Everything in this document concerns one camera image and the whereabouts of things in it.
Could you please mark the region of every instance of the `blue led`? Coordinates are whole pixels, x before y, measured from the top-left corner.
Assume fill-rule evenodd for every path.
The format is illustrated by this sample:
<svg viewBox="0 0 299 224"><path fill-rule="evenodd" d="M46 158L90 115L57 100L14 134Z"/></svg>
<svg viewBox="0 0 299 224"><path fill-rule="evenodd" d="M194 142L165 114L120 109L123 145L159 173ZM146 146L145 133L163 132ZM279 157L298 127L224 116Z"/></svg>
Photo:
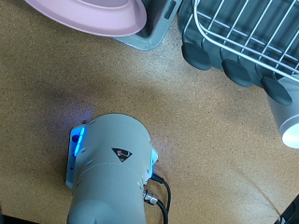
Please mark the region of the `blue led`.
<svg viewBox="0 0 299 224"><path fill-rule="evenodd" d="M80 143L81 143L81 141L82 141L84 132L85 132L85 128L82 128L82 129L81 129L81 132L80 132L80 136L79 136L79 138L78 138L78 142L77 142L77 145L76 145L76 149L75 149L75 152L74 152L75 157L78 155L78 150L79 150L79 148L80 148Z"/></svg>
<svg viewBox="0 0 299 224"><path fill-rule="evenodd" d="M152 159L151 159L151 166L150 166L149 178L151 178L152 172L153 172L153 163L152 163Z"/></svg>

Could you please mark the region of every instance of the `warning label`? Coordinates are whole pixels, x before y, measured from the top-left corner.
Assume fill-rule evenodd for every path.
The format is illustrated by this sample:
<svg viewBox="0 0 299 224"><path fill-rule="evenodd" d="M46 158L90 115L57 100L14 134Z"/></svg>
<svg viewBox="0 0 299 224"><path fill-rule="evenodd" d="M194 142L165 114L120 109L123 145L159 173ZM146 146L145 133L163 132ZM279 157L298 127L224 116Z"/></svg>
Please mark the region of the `warning label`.
<svg viewBox="0 0 299 224"><path fill-rule="evenodd" d="M121 162L126 161L130 156L132 156L132 152L129 152L127 150L121 149L121 148L112 148L114 153L118 156Z"/></svg>

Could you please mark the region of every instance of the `light gray device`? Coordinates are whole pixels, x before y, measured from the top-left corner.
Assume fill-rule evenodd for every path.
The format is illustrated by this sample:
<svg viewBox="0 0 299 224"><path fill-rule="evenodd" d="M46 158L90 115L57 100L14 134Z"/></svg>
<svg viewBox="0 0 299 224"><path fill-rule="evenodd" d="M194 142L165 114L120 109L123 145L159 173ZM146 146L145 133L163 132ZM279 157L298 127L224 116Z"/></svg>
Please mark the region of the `light gray device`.
<svg viewBox="0 0 299 224"><path fill-rule="evenodd" d="M147 129L108 114L70 134L66 185L73 190L68 224L146 224L144 185L158 160Z"/></svg>

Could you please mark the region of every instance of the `white cup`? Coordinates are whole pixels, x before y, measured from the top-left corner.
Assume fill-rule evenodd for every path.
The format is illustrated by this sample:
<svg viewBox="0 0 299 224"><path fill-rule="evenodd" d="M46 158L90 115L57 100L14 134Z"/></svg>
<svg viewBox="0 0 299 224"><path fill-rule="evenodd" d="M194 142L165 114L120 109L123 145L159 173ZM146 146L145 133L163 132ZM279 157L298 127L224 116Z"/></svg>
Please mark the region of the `white cup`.
<svg viewBox="0 0 299 224"><path fill-rule="evenodd" d="M267 96L273 117L283 143L287 147L299 148L299 83L286 77L279 80L292 98L289 106L281 105Z"/></svg>

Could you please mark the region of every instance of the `tan countertop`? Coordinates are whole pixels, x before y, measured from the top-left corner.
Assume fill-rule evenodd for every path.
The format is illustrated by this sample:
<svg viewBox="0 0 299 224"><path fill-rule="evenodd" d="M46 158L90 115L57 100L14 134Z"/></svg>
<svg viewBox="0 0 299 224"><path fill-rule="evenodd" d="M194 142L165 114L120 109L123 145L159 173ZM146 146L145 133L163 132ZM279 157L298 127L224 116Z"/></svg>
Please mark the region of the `tan countertop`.
<svg viewBox="0 0 299 224"><path fill-rule="evenodd" d="M258 87L217 69L199 71L180 52L175 21L143 52L0 0L0 201L4 213L65 223L64 183L74 125L106 113L139 119L173 191L170 224L272 224L299 190L299 151L281 142ZM165 199L162 186L149 189ZM149 224L162 223L146 206Z"/></svg>

